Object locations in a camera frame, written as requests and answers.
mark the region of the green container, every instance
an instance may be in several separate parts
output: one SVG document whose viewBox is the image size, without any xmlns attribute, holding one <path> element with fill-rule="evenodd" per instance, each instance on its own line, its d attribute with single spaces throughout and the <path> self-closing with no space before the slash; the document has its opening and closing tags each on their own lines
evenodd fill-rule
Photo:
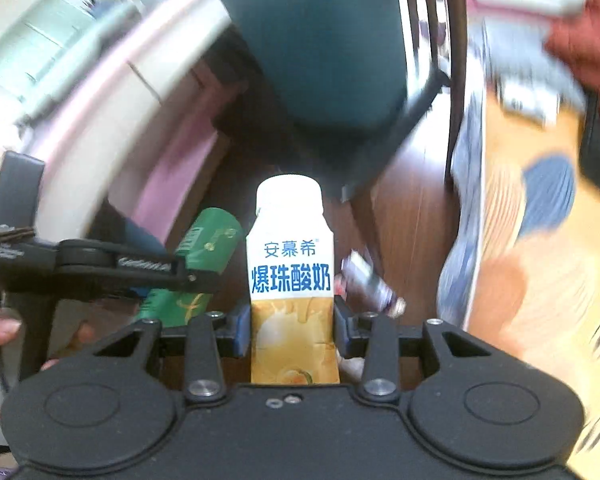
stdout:
<svg viewBox="0 0 600 480">
<path fill-rule="evenodd" d="M 196 218 L 176 254 L 184 256 L 187 269 L 222 273 L 243 237 L 242 228 L 233 215 L 211 207 Z M 154 288 L 142 302 L 137 319 L 159 319 L 165 327 L 186 325 L 193 316 L 205 311 L 212 296 Z"/>
</svg>

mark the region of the wooden floor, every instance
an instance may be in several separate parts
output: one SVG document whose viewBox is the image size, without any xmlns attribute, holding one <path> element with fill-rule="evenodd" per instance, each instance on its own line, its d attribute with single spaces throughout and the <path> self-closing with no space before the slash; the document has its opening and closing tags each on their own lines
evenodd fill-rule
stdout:
<svg viewBox="0 0 600 480">
<path fill-rule="evenodd" d="M 443 177 L 448 136 L 449 96 L 440 94 L 432 111 L 404 143 L 376 187 L 375 212 L 381 231 L 385 281 L 405 298 L 403 324 L 419 324 L 436 313 L 438 277 L 458 231 L 458 200 L 446 192 Z M 231 212 L 247 233 L 255 220 L 258 184 L 275 174 L 273 167 L 231 150 L 210 187 L 202 207 Z M 334 232 L 336 264 L 356 249 L 360 237 L 347 204 L 326 203 L 326 220 Z M 244 244 L 238 247 L 223 275 L 222 291 L 209 308 L 229 310 L 248 298 Z M 248 381 L 249 364 L 225 362 L 228 382 Z M 418 380 L 417 366 L 402 367 L 403 387 Z"/>
</svg>

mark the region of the teal chair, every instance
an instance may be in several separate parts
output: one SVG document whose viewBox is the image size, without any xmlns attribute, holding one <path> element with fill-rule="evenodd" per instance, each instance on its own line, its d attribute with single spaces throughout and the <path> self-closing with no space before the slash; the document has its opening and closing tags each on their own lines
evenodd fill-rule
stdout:
<svg viewBox="0 0 600 480">
<path fill-rule="evenodd" d="M 407 1 L 416 59 L 418 17 Z M 398 0 L 222 0 L 234 28 L 207 56 L 221 80 L 248 88 L 217 118 L 218 129 L 350 202 L 379 274 L 371 187 L 443 86 L 452 86 L 450 152 L 464 108 L 465 0 L 447 0 L 451 81 L 438 63 L 436 1 L 426 1 L 431 59 L 410 77 Z"/>
</svg>

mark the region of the metal bolt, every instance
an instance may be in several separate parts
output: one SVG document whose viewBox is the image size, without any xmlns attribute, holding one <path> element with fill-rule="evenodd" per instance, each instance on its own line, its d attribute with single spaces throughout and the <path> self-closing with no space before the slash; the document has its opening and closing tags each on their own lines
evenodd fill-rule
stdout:
<svg viewBox="0 0 600 480">
<path fill-rule="evenodd" d="M 288 394 L 288 396 L 285 397 L 285 402 L 287 404 L 300 404 L 302 402 L 302 397 L 295 394 Z"/>
<path fill-rule="evenodd" d="M 219 392 L 220 384 L 210 379 L 199 379 L 189 385 L 189 393 L 196 397 L 211 397 Z"/>
<path fill-rule="evenodd" d="M 282 406 L 285 405 L 285 403 L 282 402 L 280 399 L 267 399 L 267 402 L 265 402 L 265 404 L 268 408 L 273 408 L 274 410 L 282 408 Z"/>
<path fill-rule="evenodd" d="M 378 397 L 390 395 L 396 389 L 396 385 L 387 379 L 371 379 L 365 383 L 365 391 Z"/>
</svg>

